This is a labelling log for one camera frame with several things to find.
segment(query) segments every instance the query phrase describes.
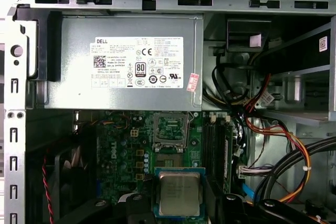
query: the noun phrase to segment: power supply label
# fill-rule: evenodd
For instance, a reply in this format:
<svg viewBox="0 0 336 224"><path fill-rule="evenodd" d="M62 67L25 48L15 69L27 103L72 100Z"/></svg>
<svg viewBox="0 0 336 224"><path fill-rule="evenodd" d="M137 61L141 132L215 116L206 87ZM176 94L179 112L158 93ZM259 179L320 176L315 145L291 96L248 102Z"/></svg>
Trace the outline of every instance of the power supply label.
<svg viewBox="0 0 336 224"><path fill-rule="evenodd" d="M97 37L93 88L183 88L183 37Z"/></svg>

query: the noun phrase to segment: blue cable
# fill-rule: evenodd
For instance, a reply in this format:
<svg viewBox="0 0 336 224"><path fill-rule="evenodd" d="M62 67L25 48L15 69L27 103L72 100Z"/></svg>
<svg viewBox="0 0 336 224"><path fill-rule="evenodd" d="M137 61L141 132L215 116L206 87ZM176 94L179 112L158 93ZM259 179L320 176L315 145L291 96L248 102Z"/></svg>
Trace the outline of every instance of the blue cable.
<svg viewBox="0 0 336 224"><path fill-rule="evenodd" d="M243 184L243 191L247 194L248 197L251 199L254 198L254 191L249 188L245 183Z"/></svg>

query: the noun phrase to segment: red sticker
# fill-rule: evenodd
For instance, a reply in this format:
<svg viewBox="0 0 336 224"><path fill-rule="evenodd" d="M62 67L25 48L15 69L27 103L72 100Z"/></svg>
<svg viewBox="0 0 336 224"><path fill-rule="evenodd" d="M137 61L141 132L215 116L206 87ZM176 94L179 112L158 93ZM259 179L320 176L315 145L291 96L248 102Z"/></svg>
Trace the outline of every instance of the red sticker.
<svg viewBox="0 0 336 224"><path fill-rule="evenodd" d="M195 92L197 88L198 78L199 78L198 74L195 74L195 73L190 74L187 91Z"/></svg>

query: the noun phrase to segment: barcode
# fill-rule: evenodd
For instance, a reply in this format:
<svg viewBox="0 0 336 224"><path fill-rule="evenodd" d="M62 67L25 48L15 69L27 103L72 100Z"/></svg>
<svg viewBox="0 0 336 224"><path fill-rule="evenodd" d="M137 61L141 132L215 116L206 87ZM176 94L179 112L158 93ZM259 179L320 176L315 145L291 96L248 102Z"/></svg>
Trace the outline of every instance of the barcode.
<svg viewBox="0 0 336 224"><path fill-rule="evenodd" d="M94 68L105 68L106 67L106 56L98 55L93 58Z"/></svg>
<svg viewBox="0 0 336 224"><path fill-rule="evenodd" d="M320 38L319 44L320 44L319 51L320 52L326 51L328 49L328 37L325 36L323 38Z"/></svg>

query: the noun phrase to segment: screw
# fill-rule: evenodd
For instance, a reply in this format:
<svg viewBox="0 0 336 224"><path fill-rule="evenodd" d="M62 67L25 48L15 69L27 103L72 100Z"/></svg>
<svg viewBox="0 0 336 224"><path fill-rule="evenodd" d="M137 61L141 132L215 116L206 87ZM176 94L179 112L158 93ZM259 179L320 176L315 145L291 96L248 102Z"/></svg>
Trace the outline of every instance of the screw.
<svg viewBox="0 0 336 224"><path fill-rule="evenodd" d="M102 201L99 201L96 203L96 207L102 207L106 204L106 201L105 200L102 200Z"/></svg>
<svg viewBox="0 0 336 224"><path fill-rule="evenodd" d="M267 206L267 207L274 207L275 206L275 204L272 202L272 201L265 201L264 202L264 204L265 204L265 206Z"/></svg>
<svg viewBox="0 0 336 224"><path fill-rule="evenodd" d="M226 198L228 200L236 200L237 197L235 195L233 195L233 194L230 194L230 195L227 195Z"/></svg>

